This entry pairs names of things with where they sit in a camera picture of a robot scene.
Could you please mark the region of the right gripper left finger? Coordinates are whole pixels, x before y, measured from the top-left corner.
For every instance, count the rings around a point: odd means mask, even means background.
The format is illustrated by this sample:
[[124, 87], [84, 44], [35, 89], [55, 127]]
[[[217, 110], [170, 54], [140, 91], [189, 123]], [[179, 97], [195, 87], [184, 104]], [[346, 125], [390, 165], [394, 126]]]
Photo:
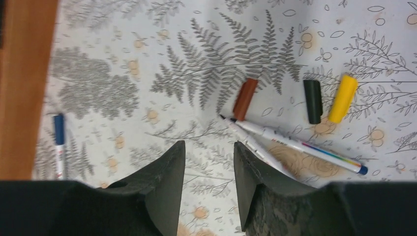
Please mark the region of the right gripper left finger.
[[184, 141], [106, 188], [75, 180], [2, 181], [3, 236], [174, 236], [185, 171]]

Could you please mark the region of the white marker blue end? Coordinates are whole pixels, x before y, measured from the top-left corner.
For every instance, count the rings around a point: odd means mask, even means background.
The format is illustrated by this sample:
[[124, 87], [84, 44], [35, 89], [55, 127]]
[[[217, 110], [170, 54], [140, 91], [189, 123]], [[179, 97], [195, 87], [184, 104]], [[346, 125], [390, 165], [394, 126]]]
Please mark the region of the white marker blue end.
[[56, 145], [57, 179], [65, 179], [65, 144]]

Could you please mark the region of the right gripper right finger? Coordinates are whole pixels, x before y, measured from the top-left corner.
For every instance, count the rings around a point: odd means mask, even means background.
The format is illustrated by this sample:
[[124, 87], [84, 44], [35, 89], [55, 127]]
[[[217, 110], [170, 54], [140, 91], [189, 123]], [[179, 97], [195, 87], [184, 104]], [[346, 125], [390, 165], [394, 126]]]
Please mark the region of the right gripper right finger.
[[414, 236], [415, 182], [331, 182], [314, 188], [234, 144], [242, 230], [248, 236]]

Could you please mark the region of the blue pen cap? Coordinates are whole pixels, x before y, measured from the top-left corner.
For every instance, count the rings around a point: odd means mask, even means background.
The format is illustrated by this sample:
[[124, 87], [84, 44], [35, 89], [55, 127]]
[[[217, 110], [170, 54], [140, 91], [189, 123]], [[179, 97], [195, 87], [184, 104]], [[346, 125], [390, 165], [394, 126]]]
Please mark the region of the blue pen cap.
[[65, 125], [64, 125], [64, 115], [57, 114], [53, 116], [53, 124], [55, 131], [55, 144], [61, 146], [65, 144]]

